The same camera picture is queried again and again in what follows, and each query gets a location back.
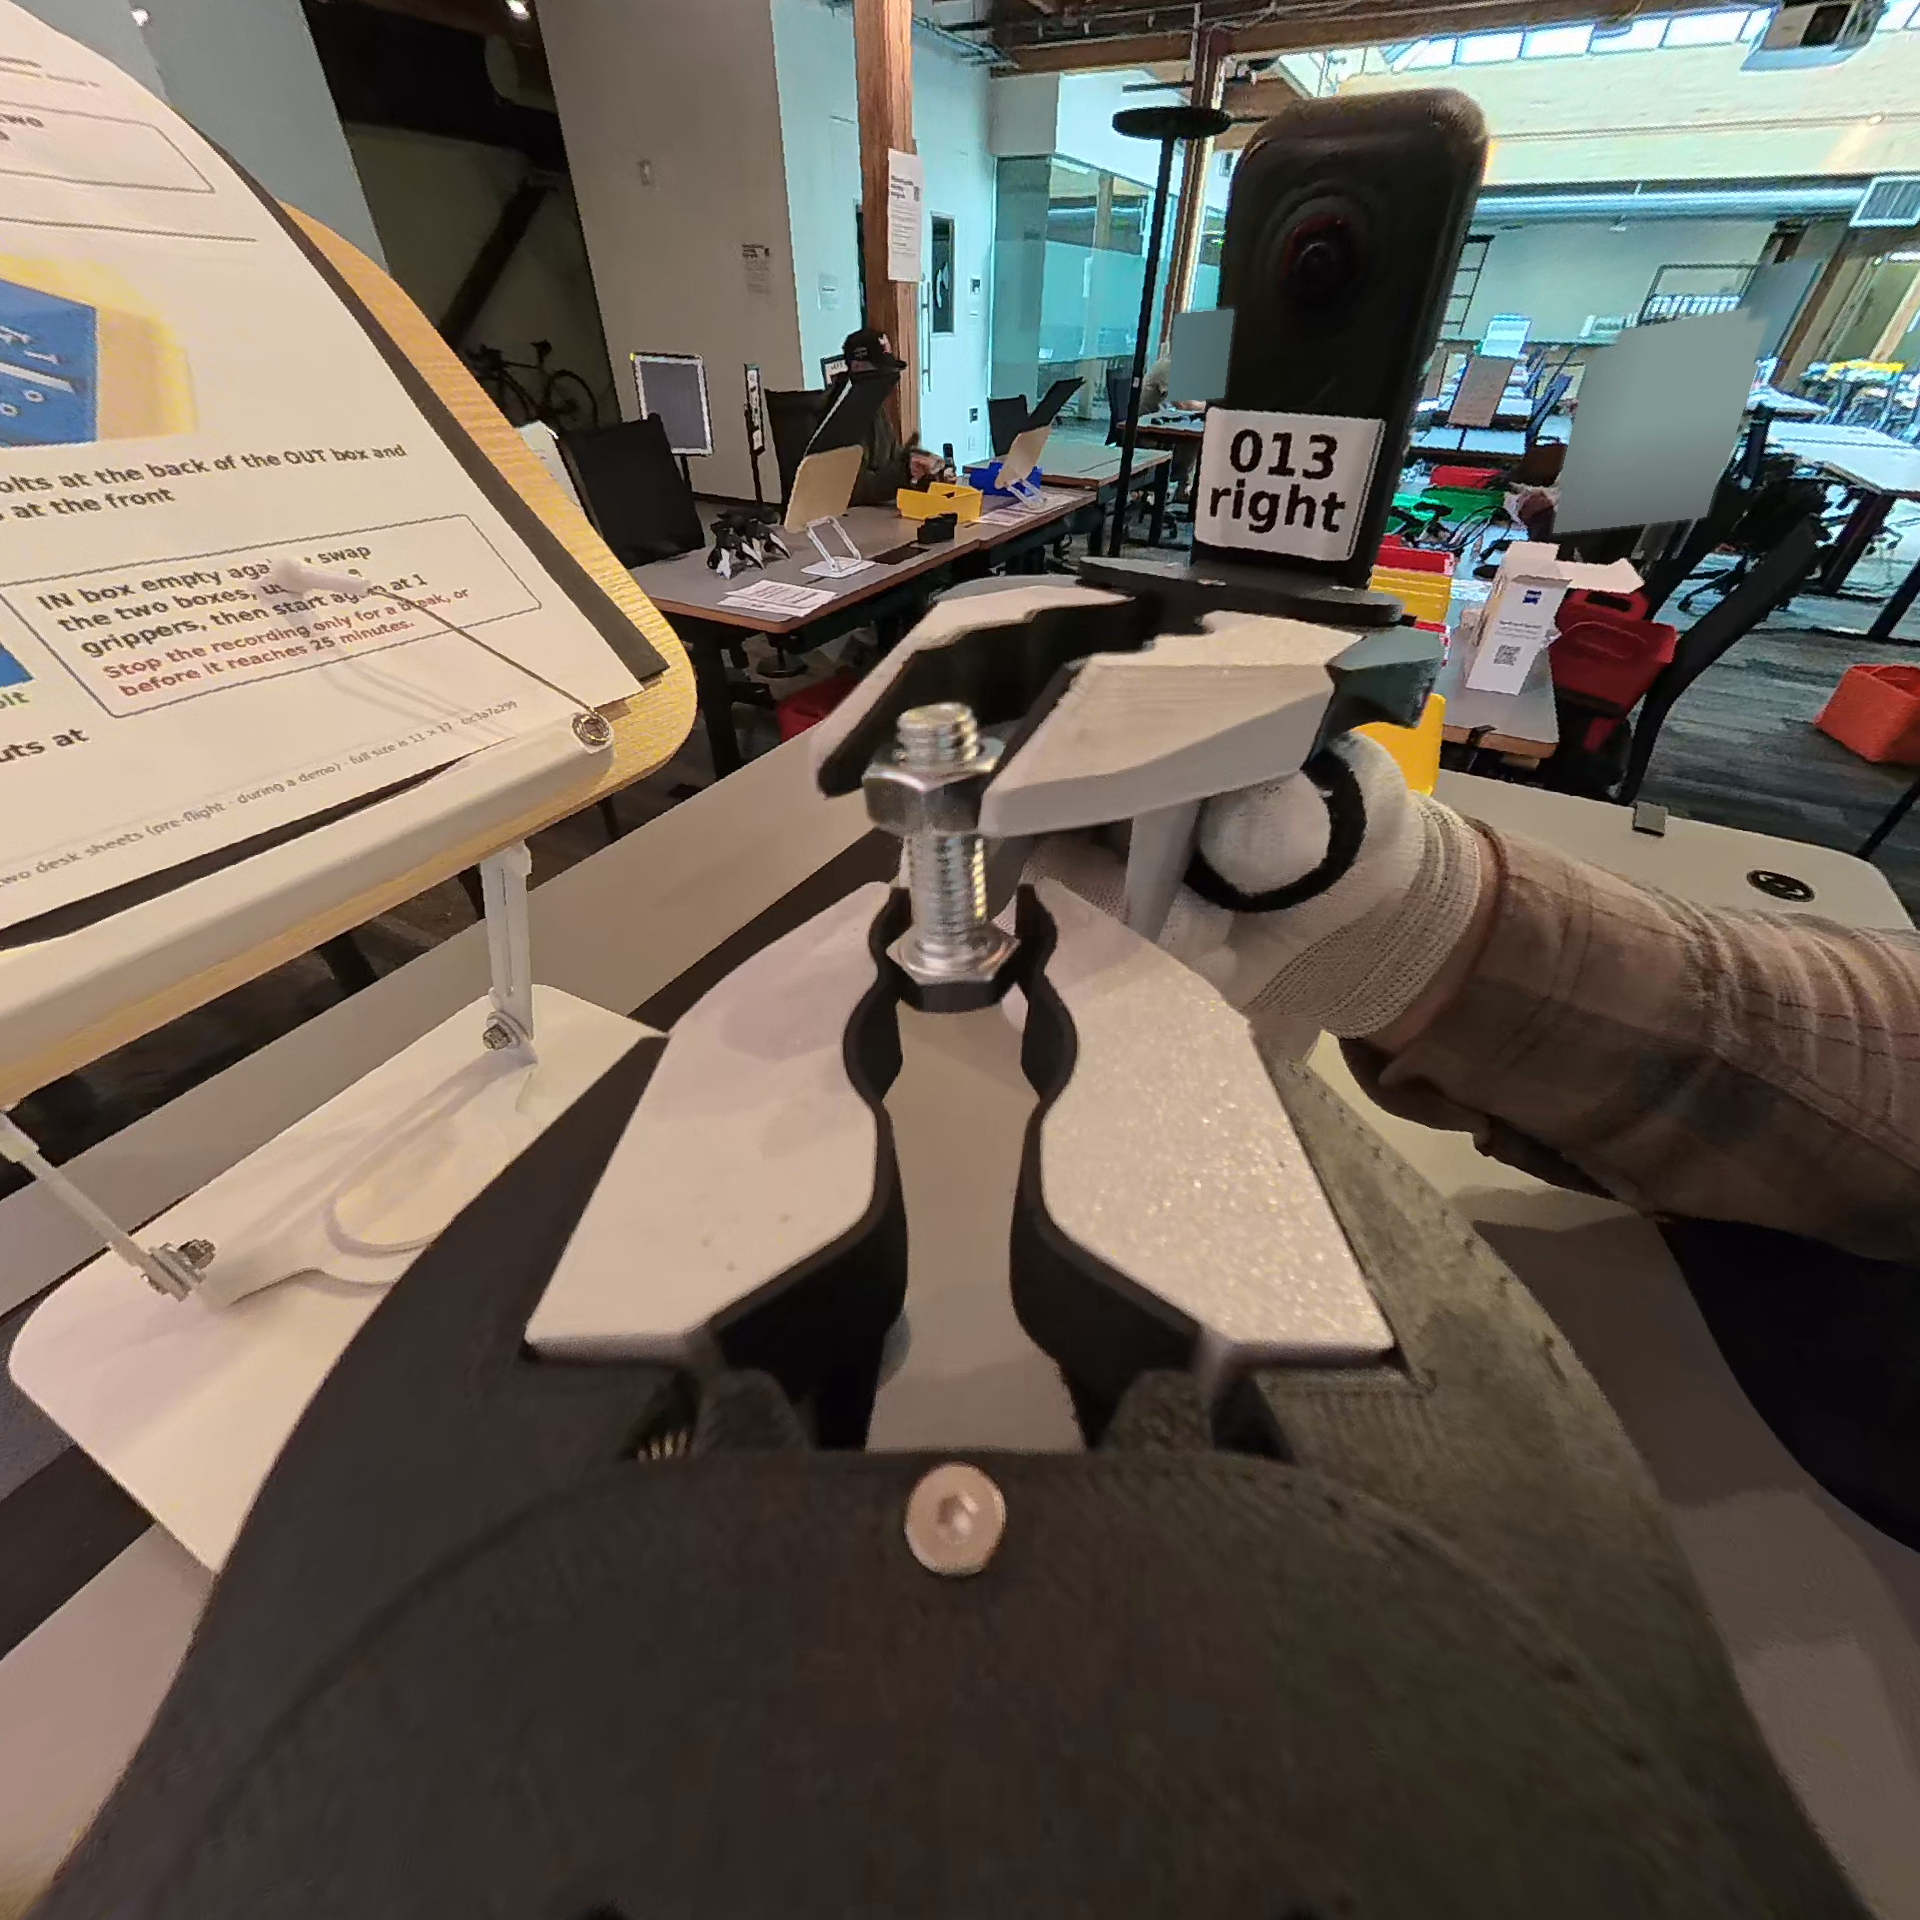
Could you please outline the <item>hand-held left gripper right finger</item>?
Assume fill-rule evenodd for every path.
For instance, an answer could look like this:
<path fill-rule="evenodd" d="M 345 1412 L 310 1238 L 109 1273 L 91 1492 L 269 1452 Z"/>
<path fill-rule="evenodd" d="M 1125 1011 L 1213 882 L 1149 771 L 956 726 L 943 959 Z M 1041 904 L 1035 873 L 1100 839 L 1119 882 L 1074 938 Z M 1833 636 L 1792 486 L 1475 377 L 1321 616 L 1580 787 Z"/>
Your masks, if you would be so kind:
<path fill-rule="evenodd" d="M 1025 1128 L 1009 1294 L 1100 1440 L 1146 1375 L 1206 1412 L 1265 1369 L 1376 1369 L 1397 1337 L 1247 1022 L 1057 882 L 1017 904 Z"/>

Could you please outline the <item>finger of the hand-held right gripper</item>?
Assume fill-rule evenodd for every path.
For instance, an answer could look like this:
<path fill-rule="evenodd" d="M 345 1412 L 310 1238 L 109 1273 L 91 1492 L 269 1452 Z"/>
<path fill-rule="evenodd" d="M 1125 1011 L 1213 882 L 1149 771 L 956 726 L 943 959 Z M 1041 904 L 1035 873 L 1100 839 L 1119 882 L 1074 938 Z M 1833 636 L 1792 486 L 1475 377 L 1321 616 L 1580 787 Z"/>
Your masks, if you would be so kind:
<path fill-rule="evenodd" d="M 1133 824 L 1122 918 L 1165 929 L 1199 813 L 1312 755 L 1332 664 L 1362 636 L 1275 616 L 1211 616 L 1202 632 L 1081 663 L 1004 753 L 979 805 L 994 842 Z"/>
<path fill-rule="evenodd" d="M 1069 578 L 954 589 L 817 723 L 817 791 L 857 791 L 908 706 L 960 702 L 983 729 L 1014 726 L 1069 663 L 1143 642 L 1143 596 Z"/>

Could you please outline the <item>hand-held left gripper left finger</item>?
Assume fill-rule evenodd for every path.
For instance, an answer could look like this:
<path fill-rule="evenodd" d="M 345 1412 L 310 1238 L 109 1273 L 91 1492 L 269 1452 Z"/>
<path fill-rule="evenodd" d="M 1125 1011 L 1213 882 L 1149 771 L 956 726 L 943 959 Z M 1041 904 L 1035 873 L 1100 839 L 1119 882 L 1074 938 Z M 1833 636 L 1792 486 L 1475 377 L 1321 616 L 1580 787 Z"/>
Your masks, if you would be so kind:
<path fill-rule="evenodd" d="M 541 1357 L 761 1369 L 822 1445 L 866 1445 L 908 1278 L 902 926 L 862 884 L 675 1022 L 525 1325 Z"/>

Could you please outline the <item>silver hex bolt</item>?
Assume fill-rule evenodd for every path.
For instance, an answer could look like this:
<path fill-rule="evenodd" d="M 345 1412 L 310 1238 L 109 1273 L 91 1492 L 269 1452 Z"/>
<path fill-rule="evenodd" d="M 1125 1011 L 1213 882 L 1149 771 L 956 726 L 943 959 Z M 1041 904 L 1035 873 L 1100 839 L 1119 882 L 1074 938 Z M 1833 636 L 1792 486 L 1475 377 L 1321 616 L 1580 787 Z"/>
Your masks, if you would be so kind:
<path fill-rule="evenodd" d="M 972 706 L 931 702 L 898 712 L 895 747 L 862 777 L 870 819 L 902 844 L 908 926 L 936 938 L 992 922 L 979 808 L 998 753 Z"/>

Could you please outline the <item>yellow plastic bin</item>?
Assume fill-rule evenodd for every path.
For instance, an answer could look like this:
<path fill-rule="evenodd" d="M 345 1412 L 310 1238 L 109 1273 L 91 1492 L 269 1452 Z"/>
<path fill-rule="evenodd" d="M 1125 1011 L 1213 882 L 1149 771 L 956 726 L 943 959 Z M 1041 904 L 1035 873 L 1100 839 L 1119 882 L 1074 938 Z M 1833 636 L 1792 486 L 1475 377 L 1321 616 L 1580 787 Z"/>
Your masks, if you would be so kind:
<path fill-rule="evenodd" d="M 1354 729 L 1354 737 L 1372 739 L 1402 771 L 1409 791 L 1435 796 L 1441 772 L 1441 748 L 1447 744 L 1447 700 L 1435 689 L 1426 694 L 1424 712 L 1411 723 L 1371 721 Z"/>

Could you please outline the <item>silver hex nut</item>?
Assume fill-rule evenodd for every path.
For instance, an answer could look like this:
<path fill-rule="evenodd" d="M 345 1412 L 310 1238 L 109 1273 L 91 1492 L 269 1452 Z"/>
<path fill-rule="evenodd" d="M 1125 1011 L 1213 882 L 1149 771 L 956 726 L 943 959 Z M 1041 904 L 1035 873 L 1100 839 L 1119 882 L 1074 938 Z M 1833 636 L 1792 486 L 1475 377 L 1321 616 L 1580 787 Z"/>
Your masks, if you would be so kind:
<path fill-rule="evenodd" d="M 979 922 L 936 938 L 907 926 L 884 950 L 902 1001 L 927 1013 L 966 1013 L 994 1006 L 1020 984 L 1020 938 L 998 922 Z"/>

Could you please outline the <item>person's right forearm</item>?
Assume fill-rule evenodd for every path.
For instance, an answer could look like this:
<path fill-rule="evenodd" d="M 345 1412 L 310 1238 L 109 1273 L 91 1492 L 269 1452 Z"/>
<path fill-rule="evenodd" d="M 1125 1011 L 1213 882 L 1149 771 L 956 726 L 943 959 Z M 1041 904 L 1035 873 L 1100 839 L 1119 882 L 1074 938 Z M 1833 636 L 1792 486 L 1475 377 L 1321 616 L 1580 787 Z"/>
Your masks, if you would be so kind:
<path fill-rule="evenodd" d="M 1396 1050 L 1344 1041 L 1381 1107 L 1645 1214 L 1917 1262 L 1915 932 L 1489 842 L 1490 921 L 1448 1004 Z"/>

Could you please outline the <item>person's right hand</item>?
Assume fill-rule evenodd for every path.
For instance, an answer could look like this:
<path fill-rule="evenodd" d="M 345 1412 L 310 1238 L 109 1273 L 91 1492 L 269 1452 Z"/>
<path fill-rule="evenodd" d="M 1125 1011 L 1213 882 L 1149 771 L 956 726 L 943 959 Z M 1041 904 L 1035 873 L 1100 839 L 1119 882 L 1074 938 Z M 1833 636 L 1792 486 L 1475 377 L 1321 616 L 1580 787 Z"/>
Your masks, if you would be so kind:
<path fill-rule="evenodd" d="M 1301 1057 L 1321 1034 L 1404 1018 L 1472 929 L 1490 863 L 1384 747 L 1340 734 L 1307 767 L 1204 805 L 1160 948 Z"/>

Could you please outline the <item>background office desk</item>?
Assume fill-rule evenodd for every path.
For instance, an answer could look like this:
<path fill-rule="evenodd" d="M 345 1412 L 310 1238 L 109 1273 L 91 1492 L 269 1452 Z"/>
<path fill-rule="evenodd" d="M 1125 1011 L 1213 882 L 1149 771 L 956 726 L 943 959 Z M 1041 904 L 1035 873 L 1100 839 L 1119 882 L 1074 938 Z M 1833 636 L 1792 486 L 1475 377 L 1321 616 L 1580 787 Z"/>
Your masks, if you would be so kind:
<path fill-rule="evenodd" d="M 688 551 L 641 564 L 634 578 L 677 630 L 788 636 L 842 613 L 876 612 L 886 594 L 1013 569 L 1075 532 L 1096 508 L 1096 490 L 1047 484 L 1025 504 L 963 522 L 951 540 L 922 540 L 919 522 L 891 510 L 850 508 L 817 537 L 790 532 L 788 555 L 766 567 L 723 576 L 702 555 Z"/>

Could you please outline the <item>white carton box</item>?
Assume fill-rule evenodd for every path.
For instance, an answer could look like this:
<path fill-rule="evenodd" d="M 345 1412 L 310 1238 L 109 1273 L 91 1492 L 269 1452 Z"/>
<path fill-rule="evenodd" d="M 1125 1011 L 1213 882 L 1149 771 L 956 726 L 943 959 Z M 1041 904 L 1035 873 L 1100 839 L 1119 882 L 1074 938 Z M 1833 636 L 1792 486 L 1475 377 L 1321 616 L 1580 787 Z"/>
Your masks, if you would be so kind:
<path fill-rule="evenodd" d="M 1569 583 L 1559 575 L 1500 575 L 1483 602 L 1475 642 L 1467 656 L 1467 689 L 1520 694 L 1535 659 L 1554 641 L 1567 591 Z"/>

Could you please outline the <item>wooden document stand white base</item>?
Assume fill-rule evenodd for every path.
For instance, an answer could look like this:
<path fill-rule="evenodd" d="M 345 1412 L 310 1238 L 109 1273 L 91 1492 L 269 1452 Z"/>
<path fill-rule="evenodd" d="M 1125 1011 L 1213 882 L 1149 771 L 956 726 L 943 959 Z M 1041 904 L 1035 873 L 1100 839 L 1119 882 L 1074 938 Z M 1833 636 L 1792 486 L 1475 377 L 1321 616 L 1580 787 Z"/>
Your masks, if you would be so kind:
<path fill-rule="evenodd" d="M 530 852 L 690 731 L 690 691 L 587 706 L 299 824 L 6 927 L 6 1107 L 237 982 L 480 869 L 492 982 L 422 1039 L 132 1227 L 6 1116 L 99 1255 L 13 1347 L 13 1380 L 185 1548 L 218 1565 L 346 1342 L 428 1245 L 649 1030 L 536 984 Z"/>

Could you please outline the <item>black backing board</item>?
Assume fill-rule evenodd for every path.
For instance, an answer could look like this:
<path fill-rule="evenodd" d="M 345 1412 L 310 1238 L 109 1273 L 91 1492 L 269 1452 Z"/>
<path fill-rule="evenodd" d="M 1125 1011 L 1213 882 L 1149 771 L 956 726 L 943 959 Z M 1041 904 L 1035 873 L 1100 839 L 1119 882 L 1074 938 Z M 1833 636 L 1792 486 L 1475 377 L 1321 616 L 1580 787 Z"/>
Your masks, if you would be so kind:
<path fill-rule="evenodd" d="M 626 619 L 632 670 L 654 646 L 649 697 L 690 691 L 686 647 L 641 630 L 643 596 L 587 548 L 563 492 L 465 349 L 507 338 L 530 355 L 553 334 L 587 395 L 612 398 L 587 248 L 536 21 L 514 5 L 99 5 L 99 49 L 281 187 L 288 220 L 353 289 L 432 400 L 460 420 L 518 504 L 580 555 Z"/>

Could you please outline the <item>red bin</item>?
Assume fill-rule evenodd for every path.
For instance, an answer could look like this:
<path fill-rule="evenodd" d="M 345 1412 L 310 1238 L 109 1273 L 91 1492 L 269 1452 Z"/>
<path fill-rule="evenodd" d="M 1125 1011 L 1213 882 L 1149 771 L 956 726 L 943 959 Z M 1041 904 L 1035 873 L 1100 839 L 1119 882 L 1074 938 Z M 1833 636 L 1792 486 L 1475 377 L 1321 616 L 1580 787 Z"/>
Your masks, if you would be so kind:
<path fill-rule="evenodd" d="M 1868 763 L 1917 765 L 1920 673 L 1906 663 L 1855 663 L 1813 726 Z"/>

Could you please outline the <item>printed instruction sheet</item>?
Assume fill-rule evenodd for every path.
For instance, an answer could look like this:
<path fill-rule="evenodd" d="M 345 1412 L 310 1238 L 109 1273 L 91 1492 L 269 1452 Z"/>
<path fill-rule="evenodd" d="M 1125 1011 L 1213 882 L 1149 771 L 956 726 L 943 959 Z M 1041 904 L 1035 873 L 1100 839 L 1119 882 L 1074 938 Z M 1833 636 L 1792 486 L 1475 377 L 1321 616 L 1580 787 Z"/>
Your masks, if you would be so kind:
<path fill-rule="evenodd" d="M 6 927 L 660 675 L 205 135 L 18 5 L 3 101 Z"/>

